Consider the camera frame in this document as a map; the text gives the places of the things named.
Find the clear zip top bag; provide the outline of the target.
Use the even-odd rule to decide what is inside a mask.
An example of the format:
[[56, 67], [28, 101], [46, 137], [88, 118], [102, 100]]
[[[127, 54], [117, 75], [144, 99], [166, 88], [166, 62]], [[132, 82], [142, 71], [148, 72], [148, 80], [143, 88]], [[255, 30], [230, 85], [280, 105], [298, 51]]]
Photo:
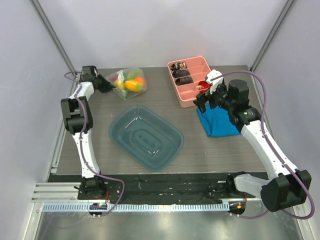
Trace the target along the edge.
[[113, 91], [122, 100], [128, 100], [147, 90], [144, 72], [140, 68], [121, 69], [106, 76], [106, 79], [115, 86]]

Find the yellow pear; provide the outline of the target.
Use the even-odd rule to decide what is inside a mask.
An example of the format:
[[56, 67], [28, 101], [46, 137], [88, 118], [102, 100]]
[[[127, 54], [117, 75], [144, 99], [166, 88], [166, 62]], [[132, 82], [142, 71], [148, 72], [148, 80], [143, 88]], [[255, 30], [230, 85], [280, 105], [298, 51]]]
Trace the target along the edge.
[[121, 90], [125, 90], [125, 84], [122, 80], [119, 80], [117, 79], [115, 82], [114, 82], [114, 85], [116, 88], [119, 88]]

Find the orange tangerine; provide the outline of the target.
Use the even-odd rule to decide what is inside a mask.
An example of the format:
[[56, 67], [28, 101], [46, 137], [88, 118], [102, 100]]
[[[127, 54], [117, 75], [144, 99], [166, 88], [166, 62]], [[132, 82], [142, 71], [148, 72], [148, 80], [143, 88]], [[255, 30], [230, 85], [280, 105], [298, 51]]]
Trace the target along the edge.
[[140, 85], [145, 85], [146, 84], [146, 81], [145, 81], [145, 78], [142, 77], [142, 76], [137, 76], [133, 79], [137, 84], [140, 84]]

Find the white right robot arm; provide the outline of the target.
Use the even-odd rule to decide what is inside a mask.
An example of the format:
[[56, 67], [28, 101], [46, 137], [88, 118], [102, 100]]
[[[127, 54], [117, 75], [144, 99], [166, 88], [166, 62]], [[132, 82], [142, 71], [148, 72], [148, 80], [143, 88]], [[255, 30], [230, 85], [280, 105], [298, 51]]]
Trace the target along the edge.
[[243, 171], [231, 174], [226, 180], [226, 193], [233, 198], [243, 192], [255, 196], [270, 212], [305, 203], [312, 177], [307, 170], [299, 170], [290, 162], [274, 141], [262, 115], [250, 105], [246, 81], [234, 79], [225, 84], [220, 77], [205, 82], [210, 88], [200, 92], [194, 101], [200, 113], [207, 111], [206, 103], [211, 109], [225, 110], [231, 124], [255, 150], [268, 176], [262, 179]]

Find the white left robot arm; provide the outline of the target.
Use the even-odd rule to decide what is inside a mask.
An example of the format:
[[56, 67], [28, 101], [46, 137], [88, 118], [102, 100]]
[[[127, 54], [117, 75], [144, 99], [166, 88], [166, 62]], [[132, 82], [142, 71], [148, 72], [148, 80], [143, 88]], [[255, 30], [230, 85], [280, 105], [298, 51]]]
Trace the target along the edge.
[[81, 162], [81, 180], [77, 188], [81, 194], [102, 199], [107, 188], [100, 176], [93, 143], [93, 116], [88, 100], [95, 93], [108, 93], [115, 86], [102, 76], [94, 65], [83, 66], [81, 71], [70, 71], [64, 77], [76, 83], [75, 91], [60, 101], [64, 127], [72, 135]]

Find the green grape bunch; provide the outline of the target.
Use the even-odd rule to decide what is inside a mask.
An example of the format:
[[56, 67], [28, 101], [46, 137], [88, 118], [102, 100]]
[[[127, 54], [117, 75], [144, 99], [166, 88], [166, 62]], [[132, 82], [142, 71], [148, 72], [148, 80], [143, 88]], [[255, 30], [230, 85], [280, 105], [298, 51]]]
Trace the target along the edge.
[[130, 70], [128, 73], [127, 73], [127, 78], [128, 79], [134, 79], [138, 76], [141, 75], [141, 70], [139, 68], [135, 68], [135, 69], [132, 69]]

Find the yellow green mango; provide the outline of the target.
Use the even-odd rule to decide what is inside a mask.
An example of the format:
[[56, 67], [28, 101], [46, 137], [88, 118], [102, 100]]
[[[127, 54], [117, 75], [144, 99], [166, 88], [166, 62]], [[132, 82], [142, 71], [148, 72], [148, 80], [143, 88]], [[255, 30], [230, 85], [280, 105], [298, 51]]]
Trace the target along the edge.
[[141, 92], [144, 89], [144, 85], [136, 83], [133, 79], [125, 81], [124, 85], [131, 92]]

